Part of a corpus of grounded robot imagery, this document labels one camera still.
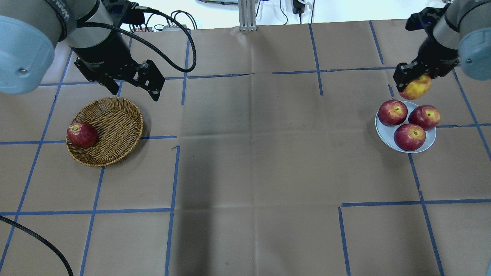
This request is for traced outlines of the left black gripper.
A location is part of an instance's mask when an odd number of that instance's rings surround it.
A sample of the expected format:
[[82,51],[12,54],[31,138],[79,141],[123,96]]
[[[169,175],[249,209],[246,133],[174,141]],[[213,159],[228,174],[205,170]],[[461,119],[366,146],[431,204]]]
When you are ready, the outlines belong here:
[[125,80],[148,92],[154,102],[160,99],[165,77],[152,60],[137,63],[130,56],[127,43],[122,38],[107,38],[98,45],[74,48],[76,68],[91,82],[102,79],[112,95],[117,95],[119,84]]

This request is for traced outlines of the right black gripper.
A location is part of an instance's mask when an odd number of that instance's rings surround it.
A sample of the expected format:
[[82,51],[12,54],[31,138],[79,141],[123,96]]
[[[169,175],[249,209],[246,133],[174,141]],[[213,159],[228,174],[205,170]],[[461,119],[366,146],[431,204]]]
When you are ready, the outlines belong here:
[[420,76],[427,74],[430,78],[445,77],[459,64],[456,49],[441,45],[434,37],[428,36],[419,47],[416,59],[411,63],[399,63],[395,67],[393,80],[398,92]]

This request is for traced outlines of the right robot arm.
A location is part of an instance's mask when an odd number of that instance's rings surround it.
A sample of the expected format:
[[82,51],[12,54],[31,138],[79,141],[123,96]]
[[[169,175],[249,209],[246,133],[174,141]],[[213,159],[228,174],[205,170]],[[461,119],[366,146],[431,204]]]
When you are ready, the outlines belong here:
[[454,0],[442,8],[426,7],[407,19],[408,31],[424,30],[427,37],[411,63],[396,66],[398,92],[423,75],[445,77],[457,65],[468,77],[491,77],[491,3]]

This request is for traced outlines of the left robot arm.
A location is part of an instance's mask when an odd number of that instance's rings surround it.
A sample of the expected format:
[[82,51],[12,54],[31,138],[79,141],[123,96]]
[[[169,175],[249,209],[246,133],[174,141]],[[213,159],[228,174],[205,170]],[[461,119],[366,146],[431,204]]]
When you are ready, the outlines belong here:
[[0,91],[37,88],[54,61],[58,42],[75,52],[89,82],[116,95],[118,80],[145,89],[158,101],[165,79],[151,60],[138,63],[121,37],[122,24],[142,24],[145,7],[128,0],[2,0]]

